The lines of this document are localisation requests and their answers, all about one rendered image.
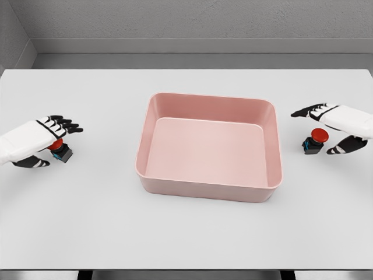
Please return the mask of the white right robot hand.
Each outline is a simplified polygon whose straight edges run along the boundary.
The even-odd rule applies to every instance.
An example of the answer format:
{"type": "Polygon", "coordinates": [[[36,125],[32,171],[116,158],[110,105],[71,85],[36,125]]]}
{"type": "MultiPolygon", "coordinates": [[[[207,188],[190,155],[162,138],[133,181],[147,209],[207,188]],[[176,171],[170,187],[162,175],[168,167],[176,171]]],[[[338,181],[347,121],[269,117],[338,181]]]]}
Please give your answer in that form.
{"type": "Polygon", "coordinates": [[[291,116],[311,118],[333,130],[348,134],[348,137],[327,150],[328,155],[355,152],[365,147],[368,140],[373,139],[373,114],[356,108],[319,103],[295,111],[291,116]]]}

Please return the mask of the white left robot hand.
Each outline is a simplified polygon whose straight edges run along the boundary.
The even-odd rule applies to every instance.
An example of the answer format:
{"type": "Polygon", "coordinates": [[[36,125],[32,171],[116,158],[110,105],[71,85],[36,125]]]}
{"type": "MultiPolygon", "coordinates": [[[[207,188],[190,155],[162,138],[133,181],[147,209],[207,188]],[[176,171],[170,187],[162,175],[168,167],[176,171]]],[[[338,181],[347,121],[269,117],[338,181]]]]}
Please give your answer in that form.
{"type": "Polygon", "coordinates": [[[0,136],[0,166],[12,163],[22,168],[39,168],[50,162],[36,156],[67,134],[83,132],[79,124],[61,115],[49,115],[25,124],[0,136]]]}

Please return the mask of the red button industrial switch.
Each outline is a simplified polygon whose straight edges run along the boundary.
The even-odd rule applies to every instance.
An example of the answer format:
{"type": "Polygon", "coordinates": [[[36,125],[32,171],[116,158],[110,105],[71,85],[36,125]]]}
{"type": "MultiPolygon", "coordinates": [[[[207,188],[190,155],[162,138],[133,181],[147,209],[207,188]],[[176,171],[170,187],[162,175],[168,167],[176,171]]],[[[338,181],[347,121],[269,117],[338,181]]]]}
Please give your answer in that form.
{"type": "Polygon", "coordinates": [[[329,139],[329,134],[322,128],[315,128],[311,131],[311,135],[307,137],[302,147],[306,155],[315,155],[323,148],[324,143],[329,139]]]}
{"type": "Polygon", "coordinates": [[[63,139],[56,140],[47,148],[54,158],[66,163],[73,155],[72,149],[64,143],[63,139]]]}

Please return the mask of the pink rectangular plastic basket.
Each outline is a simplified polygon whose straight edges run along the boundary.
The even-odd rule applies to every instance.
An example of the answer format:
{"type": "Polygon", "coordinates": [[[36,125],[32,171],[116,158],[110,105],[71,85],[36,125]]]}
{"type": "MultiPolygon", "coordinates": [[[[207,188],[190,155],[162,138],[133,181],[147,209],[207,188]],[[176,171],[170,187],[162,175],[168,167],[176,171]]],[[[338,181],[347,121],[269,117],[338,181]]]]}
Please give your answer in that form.
{"type": "Polygon", "coordinates": [[[135,169],[153,194],[265,202],[283,180],[276,109],[262,99],[156,93],[135,169]]]}

